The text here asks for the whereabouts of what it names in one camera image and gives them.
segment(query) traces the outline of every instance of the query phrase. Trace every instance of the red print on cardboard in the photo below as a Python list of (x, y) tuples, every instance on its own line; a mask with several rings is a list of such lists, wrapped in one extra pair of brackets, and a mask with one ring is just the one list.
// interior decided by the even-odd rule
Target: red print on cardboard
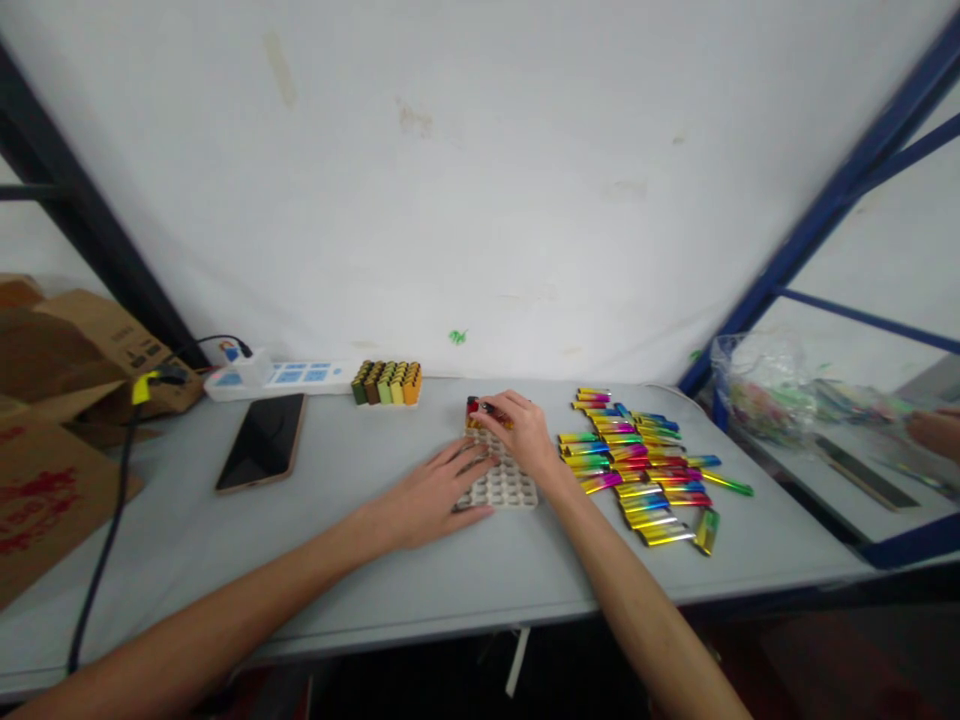
[(76, 468), (44, 471), (33, 480), (0, 488), (0, 555), (30, 548), (60, 522), (80, 493)]

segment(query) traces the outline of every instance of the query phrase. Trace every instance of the white wall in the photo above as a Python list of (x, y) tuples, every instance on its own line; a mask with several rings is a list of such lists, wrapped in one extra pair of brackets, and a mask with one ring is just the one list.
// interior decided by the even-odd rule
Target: white wall
[(0, 34), (195, 333), (674, 381), (955, 8), (8, 0)]
[[(960, 113), (960, 86), (918, 132)], [(960, 140), (863, 197), (791, 287), (929, 332), (960, 339)], [(792, 300), (760, 329), (790, 327), (808, 367), (895, 390), (945, 353)]]
[[(0, 185), (20, 179), (0, 157)], [(47, 296), (84, 288), (110, 293), (90, 266), (34, 202), (0, 203), (0, 273), (27, 273)]]

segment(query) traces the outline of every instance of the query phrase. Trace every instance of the black cable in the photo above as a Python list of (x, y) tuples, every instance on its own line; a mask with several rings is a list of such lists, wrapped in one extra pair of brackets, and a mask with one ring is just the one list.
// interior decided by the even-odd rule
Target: black cable
[(67, 675), (73, 675), (73, 673), (77, 671), (77, 668), (80, 667), (80, 647), (83, 645), (83, 633), (87, 629), (87, 620), (89, 620), (90, 611), (93, 609), (93, 601), (97, 597), (100, 578), (103, 577), (103, 570), (107, 566), (107, 559), (110, 557), (113, 541), (117, 537), (120, 518), (123, 517), (123, 508), (127, 500), (127, 487), (130, 484), (130, 452), (133, 447), (133, 437), (137, 432), (137, 422), (140, 420), (140, 411), (142, 408), (143, 405), (133, 406), (133, 416), (130, 418), (130, 424), (127, 425), (127, 436), (123, 441), (123, 453), (120, 456), (120, 483), (117, 489), (117, 506), (113, 510), (113, 520), (110, 521), (110, 530), (107, 532), (107, 539), (104, 541), (103, 549), (100, 551), (100, 559), (97, 560), (97, 567), (93, 571), (93, 577), (90, 578), (87, 597), (83, 601), (83, 609), (80, 610), (80, 617), (77, 619), (77, 625), (73, 631), (73, 641), (70, 643), (70, 655), (67, 658)]
[[(252, 357), (253, 352), (250, 347), (236, 335), (208, 335), (207, 337), (194, 340), (174, 352), (170, 353), (161, 365), (170, 362), (185, 350), (199, 345), (207, 340), (219, 340), (226, 338), (233, 340), (240, 348), (244, 357)], [(77, 624), (73, 630), (73, 640), (70, 642), (70, 655), (67, 657), (67, 675), (73, 675), (80, 667), (80, 649), (83, 646), (83, 634), (87, 629), (87, 621), (90, 619), (90, 611), (93, 609), (93, 601), (97, 597), (97, 590), (100, 587), (100, 579), (103, 577), (103, 571), (107, 567), (107, 560), (110, 558), (110, 550), (113, 549), (113, 541), (117, 537), (117, 530), (120, 527), (120, 519), (123, 517), (123, 508), (126, 506), (127, 487), (130, 484), (130, 453), (133, 451), (133, 438), (137, 433), (137, 423), (140, 421), (140, 413), (143, 405), (133, 406), (133, 415), (130, 417), (130, 423), (127, 425), (127, 435), (123, 441), (123, 451), (120, 455), (120, 483), (117, 488), (117, 505), (113, 510), (113, 519), (110, 521), (110, 529), (107, 531), (107, 539), (103, 543), (103, 549), (100, 551), (100, 558), (97, 560), (97, 567), (93, 571), (93, 577), (90, 578), (90, 585), (87, 588), (87, 597), (83, 601), (83, 608), (80, 610), (80, 617), (77, 618)]]
[(250, 349), (250, 346), (248, 346), (243, 340), (238, 338), (236, 335), (207, 335), (207, 337), (205, 338), (194, 340), (193, 342), (187, 343), (183, 347), (180, 347), (174, 350), (172, 353), (170, 353), (163, 359), (163, 362), (165, 363), (170, 362), (175, 357), (180, 357), (180, 354), (183, 353), (184, 351), (189, 350), (190, 348), (196, 345), (199, 345), (200, 343), (206, 342), (207, 340), (220, 340), (220, 339), (233, 340), (237, 344), (237, 347), (240, 348), (240, 352), (243, 354), (244, 357), (253, 357), (253, 351)]

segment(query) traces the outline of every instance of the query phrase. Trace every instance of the smartphone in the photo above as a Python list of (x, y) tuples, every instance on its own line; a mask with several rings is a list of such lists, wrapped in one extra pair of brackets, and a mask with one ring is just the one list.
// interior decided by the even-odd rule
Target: smartphone
[(300, 439), (306, 395), (250, 403), (240, 432), (217, 480), (223, 495), (290, 477)]
[(813, 442), (817, 450), (830, 466), (852, 482), (867, 495), (888, 510), (902, 510), (909, 507), (918, 507), (920, 503), (901, 491), (879, 474), (868, 468), (853, 455), (843, 450), (823, 435), (814, 435)]

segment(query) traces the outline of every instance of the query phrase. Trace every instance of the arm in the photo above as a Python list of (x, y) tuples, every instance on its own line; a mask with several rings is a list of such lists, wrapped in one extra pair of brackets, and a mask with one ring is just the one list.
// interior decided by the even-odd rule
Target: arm
[(281, 625), (351, 572), (492, 512), (451, 513), (496, 462), (458, 440), (323, 534), (158, 623), (11, 718), (170, 717), (185, 712)]
[(590, 578), (617, 642), (650, 694), (672, 718), (749, 718), (737, 693), (670, 598), (557, 457), (543, 411), (508, 390), (483, 398), (510, 416), (495, 433), (550, 502)]

